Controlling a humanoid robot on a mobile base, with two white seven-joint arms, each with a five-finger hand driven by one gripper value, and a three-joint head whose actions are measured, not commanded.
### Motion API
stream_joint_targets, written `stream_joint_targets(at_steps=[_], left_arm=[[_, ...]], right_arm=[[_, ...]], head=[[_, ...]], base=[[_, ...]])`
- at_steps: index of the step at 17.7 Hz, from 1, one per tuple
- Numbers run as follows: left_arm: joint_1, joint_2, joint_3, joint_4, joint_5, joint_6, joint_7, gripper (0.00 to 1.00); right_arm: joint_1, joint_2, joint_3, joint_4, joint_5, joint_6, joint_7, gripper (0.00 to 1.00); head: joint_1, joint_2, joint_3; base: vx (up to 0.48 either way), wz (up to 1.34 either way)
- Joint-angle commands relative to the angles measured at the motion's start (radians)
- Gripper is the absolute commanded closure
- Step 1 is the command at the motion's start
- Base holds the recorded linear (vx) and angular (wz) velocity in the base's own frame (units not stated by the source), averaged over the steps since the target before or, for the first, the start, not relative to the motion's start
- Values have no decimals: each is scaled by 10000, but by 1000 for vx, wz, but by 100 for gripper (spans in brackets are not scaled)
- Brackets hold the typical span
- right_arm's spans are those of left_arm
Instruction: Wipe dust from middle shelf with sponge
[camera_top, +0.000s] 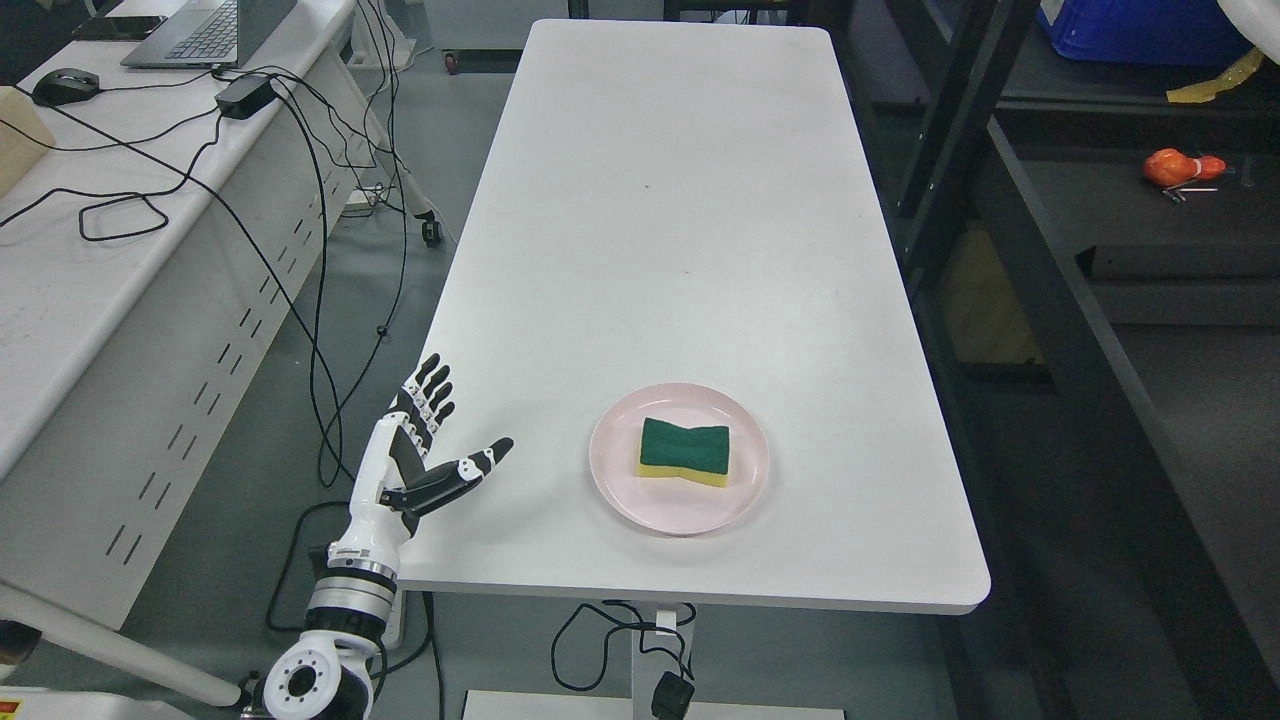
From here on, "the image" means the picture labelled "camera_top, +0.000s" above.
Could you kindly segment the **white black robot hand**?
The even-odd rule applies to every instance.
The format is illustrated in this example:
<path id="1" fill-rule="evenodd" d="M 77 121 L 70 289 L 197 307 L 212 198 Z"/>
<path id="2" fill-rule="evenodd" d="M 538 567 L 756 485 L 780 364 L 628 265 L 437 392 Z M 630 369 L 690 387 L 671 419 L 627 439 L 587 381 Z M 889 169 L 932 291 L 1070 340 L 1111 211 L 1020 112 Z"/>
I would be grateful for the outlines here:
<path id="1" fill-rule="evenodd" d="M 426 356 L 375 424 L 349 497 L 349 525 L 330 544 L 329 568 L 396 574 L 401 548 L 420 520 L 479 487 L 513 448 L 511 438 L 499 438 L 475 454 L 433 464 L 434 439 L 454 411 L 449 374 L 439 354 Z"/>

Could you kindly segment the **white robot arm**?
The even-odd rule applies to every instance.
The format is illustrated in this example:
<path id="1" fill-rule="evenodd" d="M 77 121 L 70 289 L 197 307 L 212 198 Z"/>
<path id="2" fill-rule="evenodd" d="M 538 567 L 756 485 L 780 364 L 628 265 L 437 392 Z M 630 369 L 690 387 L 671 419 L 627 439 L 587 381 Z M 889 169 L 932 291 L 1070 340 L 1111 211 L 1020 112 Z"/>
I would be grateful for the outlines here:
<path id="1" fill-rule="evenodd" d="M 398 570 L 393 551 L 333 547 L 303 632 L 266 676 L 250 676 L 241 717 L 366 719 L 375 696 L 369 661 L 385 648 Z"/>

